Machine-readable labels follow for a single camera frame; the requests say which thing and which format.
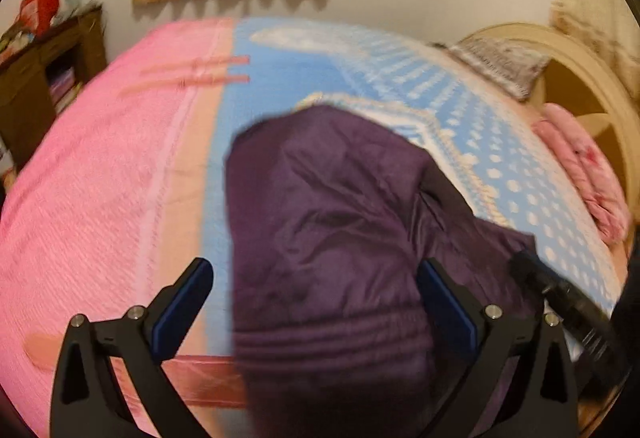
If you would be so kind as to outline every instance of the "bed frame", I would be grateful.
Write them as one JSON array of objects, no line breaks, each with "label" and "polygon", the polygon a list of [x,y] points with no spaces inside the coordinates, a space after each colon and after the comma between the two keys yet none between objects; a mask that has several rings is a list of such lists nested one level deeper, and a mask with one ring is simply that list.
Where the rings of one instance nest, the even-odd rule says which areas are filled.
[{"label": "bed frame", "polygon": [[578,40],[538,24],[499,24],[470,37],[515,40],[551,56],[529,104],[559,103],[577,117],[611,162],[640,223],[640,116],[609,66]]}]

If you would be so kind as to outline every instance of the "pink cloth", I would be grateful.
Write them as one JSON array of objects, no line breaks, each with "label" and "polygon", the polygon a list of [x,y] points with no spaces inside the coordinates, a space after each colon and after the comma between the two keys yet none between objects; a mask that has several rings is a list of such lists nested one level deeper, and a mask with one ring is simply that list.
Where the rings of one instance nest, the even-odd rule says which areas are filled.
[{"label": "pink cloth", "polygon": [[120,317],[154,296],[164,190],[189,89],[122,90],[140,71],[214,52],[224,21],[156,30],[92,80],[21,172],[0,223],[0,383],[25,422],[48,434],[52,372],[23,350],[69,317]]},{"label": "pink cloth", "polygon": [[631,213],[609,161],[584,127],[555,103],[543,106],[545,119],[532,125],[571,178],[606,244],[626,238]]}]

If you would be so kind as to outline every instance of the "gray pillow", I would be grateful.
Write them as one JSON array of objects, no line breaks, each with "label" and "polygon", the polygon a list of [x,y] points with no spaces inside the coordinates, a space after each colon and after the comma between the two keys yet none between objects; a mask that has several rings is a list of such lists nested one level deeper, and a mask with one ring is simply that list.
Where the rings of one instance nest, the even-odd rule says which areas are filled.
[{"label": "gray pillow", "polygon": [[527,100],[551,57],[513,40],[477,37],[450,47],[449,53],[498,84],[518,101]]}]

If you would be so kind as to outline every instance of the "blue gripper pad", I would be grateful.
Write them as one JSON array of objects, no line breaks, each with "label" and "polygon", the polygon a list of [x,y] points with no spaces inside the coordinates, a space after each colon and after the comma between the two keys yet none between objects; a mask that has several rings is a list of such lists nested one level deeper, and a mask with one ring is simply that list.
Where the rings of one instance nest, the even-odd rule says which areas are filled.
[{"label": "blue gripper pad", "polygon": [[196,258],[178,280],[149,304],[145,336],[158,362],[175,357],[213,287],[213,267]]},{"label": "blue gripper pad", "polygon": [[482,306],[434,259],[418,267],[417,286],[430,321],[462,358],[476,358],[484,339]]}]

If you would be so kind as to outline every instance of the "purple fabric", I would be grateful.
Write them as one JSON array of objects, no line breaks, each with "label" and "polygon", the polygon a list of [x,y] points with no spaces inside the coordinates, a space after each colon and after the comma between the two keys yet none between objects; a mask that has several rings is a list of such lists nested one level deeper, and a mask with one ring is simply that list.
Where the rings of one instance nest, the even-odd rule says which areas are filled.
[{"label": "purple fabric", "polygon": [[423,258],[481,303],[534,311],[507,267],[533,236],[476,219],[429,153],[345,111],[239,135],[226,201],[234,354],[261,438],[417,436],[461,372],[422,308]]}]

